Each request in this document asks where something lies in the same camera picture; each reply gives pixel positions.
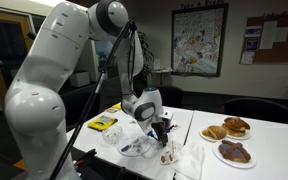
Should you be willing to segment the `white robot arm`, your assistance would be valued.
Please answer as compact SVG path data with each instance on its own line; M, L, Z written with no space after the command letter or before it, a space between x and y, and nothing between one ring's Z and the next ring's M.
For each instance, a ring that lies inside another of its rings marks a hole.
M140 96L133 77L143 68L141 43L119 0L100 0L86 8L61 2L48 14L5 96L5 116L26 165L27 180L79 180L66 136L66 110L58 91L72 74L86 41L109 40L117 60L122 110L161 145L168 142L158 89Z

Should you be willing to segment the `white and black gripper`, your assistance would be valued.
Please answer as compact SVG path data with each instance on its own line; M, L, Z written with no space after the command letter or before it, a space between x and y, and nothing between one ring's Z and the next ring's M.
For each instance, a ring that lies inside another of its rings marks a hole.
M171 111L164 111L162 114L153 117L153 122L149 124L148 136L158 138L158 141L165 146L167 144L167 134L171 129L171 120L173 113Z

